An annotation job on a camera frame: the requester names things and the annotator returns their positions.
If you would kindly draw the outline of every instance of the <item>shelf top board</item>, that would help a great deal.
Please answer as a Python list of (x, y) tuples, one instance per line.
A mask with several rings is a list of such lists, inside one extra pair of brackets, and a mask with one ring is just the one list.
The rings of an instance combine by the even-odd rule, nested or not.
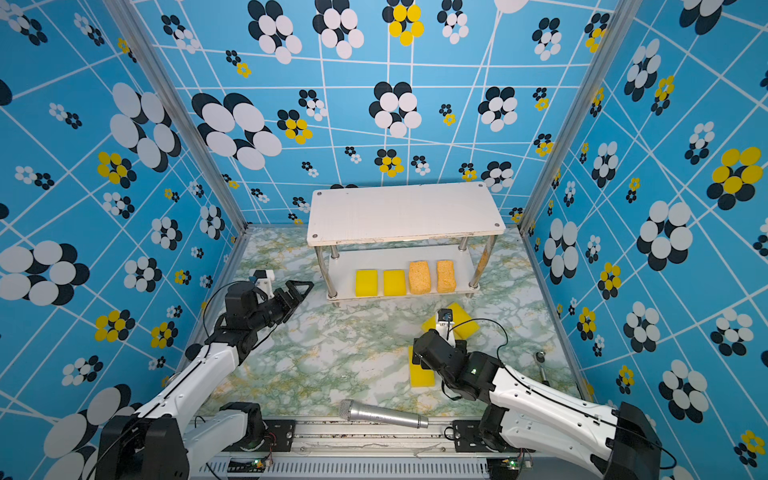
[(500, 235), (485, 182), (338, 188), (312, 194), (310, 247)]

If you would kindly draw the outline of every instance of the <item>green marble surface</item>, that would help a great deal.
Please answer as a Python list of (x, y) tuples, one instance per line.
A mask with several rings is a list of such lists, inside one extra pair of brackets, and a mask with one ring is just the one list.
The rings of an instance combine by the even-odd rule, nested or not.
[[(410, 247), (458, 243), (458, 239), (397, 244), (374, 243), (356, 248)], [(484, 237), (470, 239), (475, 264)], [(408, 347), (421, 334), (421, 325), (438, 308), (457, 302), (473, 317), (499, 321), (509, 334), (502, 361), (533, 379), (541, 376), (532, 353), (544, 350), (552, 386), (578, 396), (554, 324), (546, 309), (520, 234), (507, 229), (496, 242), (480, 282), (480, 292), (468, 299), (433, 295), (385, 300), (353, 300), (334, 306), (326, 300), (314, 249), (306, 245), (306, 228), (256, 228), (237, 271), (244, 280), (255, 269), (275, 271), (275, 287), (285, 280), (312, 280), (315, 288), (293, 317), (243, 365), (214, 390), (200, 408), (215, 415), (226, 402), (258, 402), (264, 415), (335, 416), (338, 403), (351, 398), (364, 403), (430, 416), (480, 416), (482, 402), (446, 398), (435, 387), (410, 386)], [(504, 334), (490, 322), (468, 340), (469, 351), (495, 355)]]

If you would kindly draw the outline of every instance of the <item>white shelf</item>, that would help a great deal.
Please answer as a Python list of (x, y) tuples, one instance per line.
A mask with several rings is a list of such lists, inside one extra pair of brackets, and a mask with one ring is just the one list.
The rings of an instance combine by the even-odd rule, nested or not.
[[(429, 265), (429, 276), (432, 279), (432, 292), (425, 295), (438, 294), (437, 291), (437, 261), (453, 260), (456, 291), (452, 293), (474, 293), (476, 289), (469, 288), (469, 280), (475, 274), (475, 267), (469, 257), (469, 251), (461, 251), (458, 244), (433, 245), (429, 247), (385, 248), (381, 250), (350, 250), (339, 252), (339, 258), (328, 259), (328, 273), (338, 294), (333, 301), (371, 298), (402, 298), (403, 296), (384, 296), (384, 270), (404, 270), (406, 272), (407, 296), (411, 294), (408, 282), (408, 268), (411, 262), (426, 260)], [(355, 277), (357, 270), (379, 271), (379, 294), (377, 296), (358, 297), (355, 295)]]
[(316, 190), (311, 203), (310, 247), (501, 235), (506, 228), (484, 182)]

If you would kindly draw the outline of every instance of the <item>microphone grille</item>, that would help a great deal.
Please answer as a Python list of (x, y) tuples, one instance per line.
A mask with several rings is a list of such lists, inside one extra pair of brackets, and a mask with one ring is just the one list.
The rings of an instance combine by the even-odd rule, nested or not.
[(352, 416), (352, 400), (344, 399), (339, 404), (339, 417), (345, 420), (349, 420)]

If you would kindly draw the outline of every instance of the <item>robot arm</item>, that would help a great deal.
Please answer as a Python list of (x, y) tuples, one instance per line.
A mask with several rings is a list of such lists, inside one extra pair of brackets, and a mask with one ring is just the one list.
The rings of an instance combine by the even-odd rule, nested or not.
[(436, 330), (414, 353), (461, 397), (488, 404), (480, 430), (486, 445), (550, 452), (606, 480), (656, 480), (661, 445), (642, 411), (619, 410), (565, 395), (482, 352), (451, 346)]
[[(182, 432), (210, 393), (266, 339), (259, 341), (258, 332), (288, 321), (313, 288), (312, 282), (288, 280), (287, 291), (273, 293), (270, 274), (257, 270), (255, 283), (230, 286), (227, 311), (204, 345), (187, 349), (187, 368), (133, 415), (116, 416), (104, 426), (95, 480), (188, 478), (190, 470), (228, 445), (243, 438), (262, 441), (265, 427), (256, 403), (228, 403), (212, 419)], [(297, 286), (307, 288), (300, 293)]]

